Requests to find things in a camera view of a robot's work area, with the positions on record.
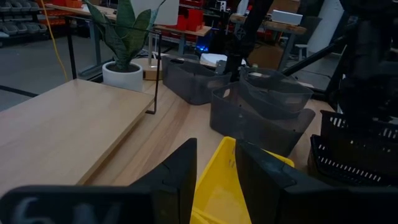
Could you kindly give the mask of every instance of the yellow plastic bin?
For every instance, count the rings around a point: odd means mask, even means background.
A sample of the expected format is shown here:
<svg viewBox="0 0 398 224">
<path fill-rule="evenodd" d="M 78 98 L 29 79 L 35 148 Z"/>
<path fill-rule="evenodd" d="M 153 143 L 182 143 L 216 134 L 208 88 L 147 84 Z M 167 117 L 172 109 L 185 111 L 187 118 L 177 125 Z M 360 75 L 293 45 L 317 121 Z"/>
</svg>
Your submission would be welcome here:
<svg viewBox="0 0 398 224">
<path fill-rule="evenodd" d="M 294 167 L 290 159 L 268 153 Z M 236 170 L 235 139 L 223 138 L 199 178 L 191 223 L 251 223 Z"/>
</svg>

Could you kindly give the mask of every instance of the gray floor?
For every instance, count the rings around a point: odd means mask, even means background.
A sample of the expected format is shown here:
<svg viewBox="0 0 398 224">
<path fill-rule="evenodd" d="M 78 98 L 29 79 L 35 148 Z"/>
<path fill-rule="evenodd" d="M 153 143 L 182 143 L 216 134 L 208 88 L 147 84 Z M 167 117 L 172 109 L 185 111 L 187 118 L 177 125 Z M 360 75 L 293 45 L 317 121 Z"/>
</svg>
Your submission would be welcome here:
<svg viewBox="0 0 398 224">
<path fill-rule="evenodd" d="M 94 63 L 94 52 L 90 39 L 73 37 L 73 46 L 78 71 Z M 72 71 L 66 37 L 57 39 L 57 48 L 69 79 L 71 79 Z M 177 51 L 175 49 L 168 53 L 177 54 Z M 112 57 L 112 52 L 103 42 L 101 42 L 101 57 L 102 61 Z M 65 81 L 51 40 L 1 48 L 0 62 L 0 85 L 41 94 Z M 337 62 L 338 57 L 335 56 L 324 58 L 319 63 L 309 65 L 295 73 L 294 76 L 301 82 L 309 83 L 319 89 L 325 89 Z M 295 63 L 297 62 L 290 61 L 288 66 Z M 29 97 L 26 96 L 0 91 L 0 111 L 28 99 Z"/>
</svg>

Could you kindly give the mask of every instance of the yellow cable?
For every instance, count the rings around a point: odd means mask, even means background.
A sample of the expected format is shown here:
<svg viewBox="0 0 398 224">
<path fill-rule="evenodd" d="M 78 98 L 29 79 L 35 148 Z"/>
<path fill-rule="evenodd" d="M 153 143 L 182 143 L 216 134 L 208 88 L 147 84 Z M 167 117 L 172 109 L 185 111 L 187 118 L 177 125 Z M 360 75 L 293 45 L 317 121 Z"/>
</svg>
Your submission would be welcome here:
<svg viewBox="0 0 398 224">
<path fill-rule="evenodd" d="M 63 70 L 63 75 L 65 76 L 65 81 L 67 82 L 67 81 L 68 81 L 67 71 L 65 71 L 65 67 L 63 66 L 63 63 L 62 63 L 62 61 L 61 61 L 61 58 L 60 58 L 60 56 L 59 56 L 59 54 L 58 54 L 57 45 L 56 45 L 56 43 L 55 43 L 54 36 L 52 35 L 52 30 L 51 30 L 51 25 L 50 25 L 49 17 L 48 17 L 48 15 L 47 15 L 47 10 L 45 10 L 45 4 L 44 4 L 43 0 L 41 0 L 41 2 L 42 2 L 42 5 L 43 5 L 45 20 L 47 21 L 47 24 L 49 25 L 49 31 L 50 31 L 50 36 L 51 36 L 51 39 L 52 39 L 52 44 L 53 44 L 53 46 L 54 46 L 55 55 L 57 56 L 58 62 L 59 62 L 59 64 L 61 65 L 61 68 L 62 68 L 62 70 Z"/>
</svg>

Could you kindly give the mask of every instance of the white flower pot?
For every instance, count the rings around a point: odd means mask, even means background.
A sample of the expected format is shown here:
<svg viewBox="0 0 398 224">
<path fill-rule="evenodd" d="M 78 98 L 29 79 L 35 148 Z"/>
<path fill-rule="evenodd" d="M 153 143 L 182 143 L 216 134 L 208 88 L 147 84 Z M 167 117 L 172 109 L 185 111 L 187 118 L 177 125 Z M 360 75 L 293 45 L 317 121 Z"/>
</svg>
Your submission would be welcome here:
<svg viewBox="0 0 398 224">
<path fill-rule="evenodd" d="M 114 72 L 107 68 L 108 65 L 112 64 L 115 64 L 115 62 L 108 62 L 102 66 L 104 84 L 128 90 L 142 91 L 142 76 L 144 72 L 140 65 L 132 62 L 130 63 L 131 65 L 139 67 L 139 70 L 136 72 Z"/>
</svg>

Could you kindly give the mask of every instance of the black plastic basket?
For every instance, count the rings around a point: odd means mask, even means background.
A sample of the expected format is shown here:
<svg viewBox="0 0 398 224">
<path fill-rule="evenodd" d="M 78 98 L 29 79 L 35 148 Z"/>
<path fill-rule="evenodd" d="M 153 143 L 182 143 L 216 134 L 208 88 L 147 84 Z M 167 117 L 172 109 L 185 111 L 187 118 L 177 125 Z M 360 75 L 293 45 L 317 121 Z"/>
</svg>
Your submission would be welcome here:
<svg viewBox="0 0 398 224">
<path fill-rule="evenodd" d="M 210 126 L 225 136 L 243 139 L 268 151 L 287 157 L 301 138 L 315 113 L 304 109 L 294 118 L 267 119 L 256 108 L 267 108 L 264 101 L 252 106 L 252 98 L 238 82 L 213 91 Z"/>
<path fill-rule="evenodd" d="M 162 56 L 163 83 L 192 105 L 211 101 L 214 89 L 229 83 L 231 75 L 219 75 L 189 56 Z"/>
<path fill-rule="evenodd" d="M 273 110 L 290 114 L 299 113 L 313 94 L 296 79 L 266 68 L 242 68 L 240 82 L 253 86 L 253 91 L 262 95 L 261 98 L 272 105 Z"/>
<path fill-rule="evenodd" d="M 398 186 L 398 147 L 365 139 L 311 137 L 310 175 L 332 185 Z"/>
<path fill-rule="evenodd" d="M 398 143 L 398 125 L 381 121 L 371 121 L 366 125 L 349 125 L 346 116 L 340 113 L 321 111 L 321 136 L 330 139 L 351 136 L 362 139 L 378 139 Z"/>
</svg>

